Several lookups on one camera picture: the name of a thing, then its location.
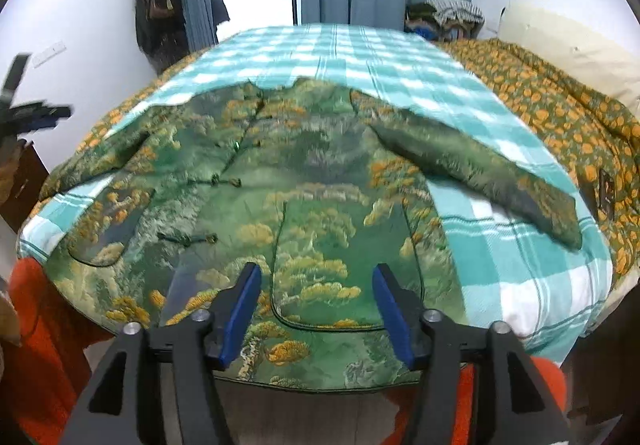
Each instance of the wall socket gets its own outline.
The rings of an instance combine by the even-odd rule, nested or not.
[[[63,51],[66,50],[65,43],[61,40],[60,42],[56,42],[53,46],[49,46],[44,51],[40,53],[36,53],[31,56],[31,64],[34,68],[43,65],[47,60],[52,59],[56,55],[59,55]]]

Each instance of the cream headboard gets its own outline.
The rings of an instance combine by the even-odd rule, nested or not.
[[[640,59],[615,42],[575,20],[526,4],[504,11],[498,38],[618,99],[640,120]]]

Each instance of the teal and white plaid blanket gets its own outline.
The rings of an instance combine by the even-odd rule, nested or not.
[[[531,352],[564,360],[609,292],[612,265],[605,240],[542,142],[480,80],[420,37],[343,25],[250,30],[208,51],[112,131],[154,104],[182,104],[194,94],[247,79],[261,87],[289,86],[299,76],[332,80],[411,107],[466,132],[575,198],[584,244],[573,252],[451,180],[429,181],[469,321],[487,327],[505,320]],[[109,180],[55,196],[22,230],[19,254],[46,261]]]

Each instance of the person's hand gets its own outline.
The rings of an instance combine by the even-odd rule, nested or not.
[[[6,136],[0,143],[0,205],[9,197],[14,186],[15,172],[20,165],[20,156],[26,142],[23,139]]]

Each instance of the orange fabric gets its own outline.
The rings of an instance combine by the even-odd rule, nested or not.
[[[112,335],[74,310],[35,259],[16,263],[9,295],[20,319],[22,344],[2,343],[0,403],[34,441],[56,445],[91,377],[84,348]]]
[[[566,404],[566,382],[560,368],[546,359],[533,358],[542,378],[546,381],[551,394],[558,407],[562,411]],[[467,365],[460,372],[458,383],[458,407],[456,409],[456,422],[453,428],[452,445],[466,445],[469,439],[469,426],[471,423],[471,402],[474,389],[474,370]],[[404,436],[404,429],[409,421],[417,387],[396,387],[389,389],[385,396],[399,407],[396,414],[396,423],[393,433],[388,436],[382,445],[400,445]]]

